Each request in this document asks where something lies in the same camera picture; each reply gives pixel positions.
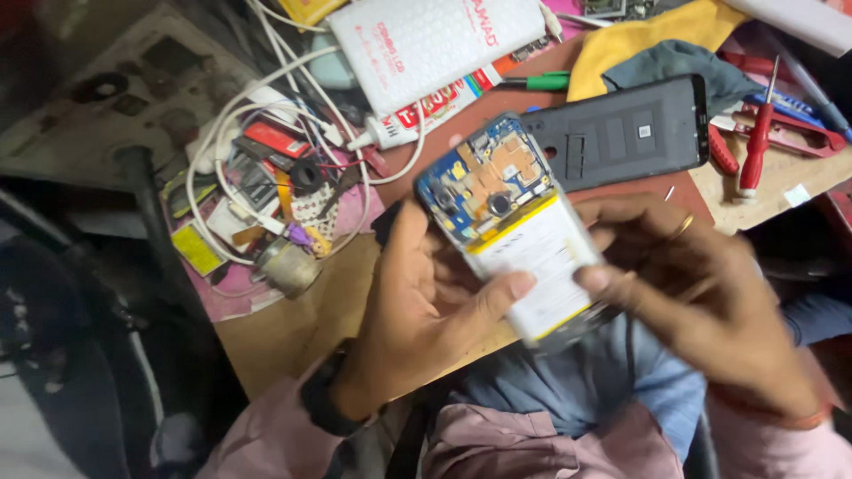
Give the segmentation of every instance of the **red screwdriver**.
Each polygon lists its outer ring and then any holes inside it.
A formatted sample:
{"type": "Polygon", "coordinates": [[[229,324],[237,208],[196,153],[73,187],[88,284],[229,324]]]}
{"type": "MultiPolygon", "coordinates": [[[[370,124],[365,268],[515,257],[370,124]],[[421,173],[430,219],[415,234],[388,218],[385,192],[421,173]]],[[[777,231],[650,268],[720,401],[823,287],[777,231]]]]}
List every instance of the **red screwdriver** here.
{"type": "Polygon", "coordinates": [[[769,92],[766,94],[766,103],[763,103],[757,110],[757,119],[745,147],[748,151],[748,157],[745,158],[740,174],[740,197],[737,198],[739,203],[745,205],[754,205],[757,202],[757,184],[760,182],[760,174],[763,172],[763,154],[769,149],[769,129],[772,127],[772,115],[775,113],[775,107],[772,106],[772,94],[775,90],[775,79],[778,78],[780,61],[780,55],[776,56],[772,80],[769,81],[769,92]]]}

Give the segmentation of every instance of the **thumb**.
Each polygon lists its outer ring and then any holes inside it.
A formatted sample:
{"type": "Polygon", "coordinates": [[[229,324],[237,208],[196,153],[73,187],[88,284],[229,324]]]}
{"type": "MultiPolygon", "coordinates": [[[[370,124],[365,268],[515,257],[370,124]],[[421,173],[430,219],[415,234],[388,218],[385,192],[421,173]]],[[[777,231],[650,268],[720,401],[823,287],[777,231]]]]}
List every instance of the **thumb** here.
{"type": "Polygon", "coordinates": [[[586,266],[574,274],[577,284],[592,297],[634,314],[658,334],[676,335],[693,311],[666,296],[634,273],[613,266],[586,266]]]}
{"type": "Polygon", "coordinates": [[[488,282],[471,298],[468,305],[452,315],[450,320],[472,326],[496,322],[535,285],[536,279],[531,273],[501,274],[488,282]]]}

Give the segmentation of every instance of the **phone motherboard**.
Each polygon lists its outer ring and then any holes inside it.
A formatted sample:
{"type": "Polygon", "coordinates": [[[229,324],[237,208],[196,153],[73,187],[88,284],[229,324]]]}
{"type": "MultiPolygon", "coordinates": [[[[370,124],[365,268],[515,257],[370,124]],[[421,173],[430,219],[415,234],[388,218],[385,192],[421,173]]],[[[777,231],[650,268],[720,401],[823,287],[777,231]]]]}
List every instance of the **phone motherboard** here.
{"type": "Polygon", "coordinates": [[[516,115],[503,115],[435,161],[415,191],[461,245],[488,240],[513,211],[553,185],[533,139],[516,115]]]}

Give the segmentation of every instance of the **gold ring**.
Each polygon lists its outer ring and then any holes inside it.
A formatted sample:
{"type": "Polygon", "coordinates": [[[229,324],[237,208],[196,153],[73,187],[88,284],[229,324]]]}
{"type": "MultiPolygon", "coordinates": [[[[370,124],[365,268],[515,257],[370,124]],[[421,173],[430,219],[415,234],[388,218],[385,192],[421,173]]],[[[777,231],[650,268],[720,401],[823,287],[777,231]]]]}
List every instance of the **gold ring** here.
{"type": "Polygon", "coordinates": [[[686,231],[687,228],[689,228],[689,225],[692,224],[692,221],[694,219],[695,219],[695,215],[692,214],[692,213],[689,213],[689,216],[687,216],[687,218],[685,220],[683,220],[683,222],[681,223],[681,226],[679,226],[677,228],[677,231],[669,237],[669,241],[674,241],[674,240],[677,240],[678,238],[680,238],[681,234],[683,234],[683,232],[686,231]]]}

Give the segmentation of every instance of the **white battery label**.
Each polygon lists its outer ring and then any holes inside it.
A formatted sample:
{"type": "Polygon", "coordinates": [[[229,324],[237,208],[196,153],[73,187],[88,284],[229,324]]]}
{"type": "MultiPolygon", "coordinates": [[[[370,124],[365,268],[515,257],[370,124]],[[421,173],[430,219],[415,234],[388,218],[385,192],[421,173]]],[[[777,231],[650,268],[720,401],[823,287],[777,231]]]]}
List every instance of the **white battery label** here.
{"type": "Polygon", "coordinates": [[[509,314],[524,338],[543,338],[591,305],[573,273],[599,260],[567,208],[554,196],[471,251],[489,274],[535,274],[538,283],[509,314]]]}

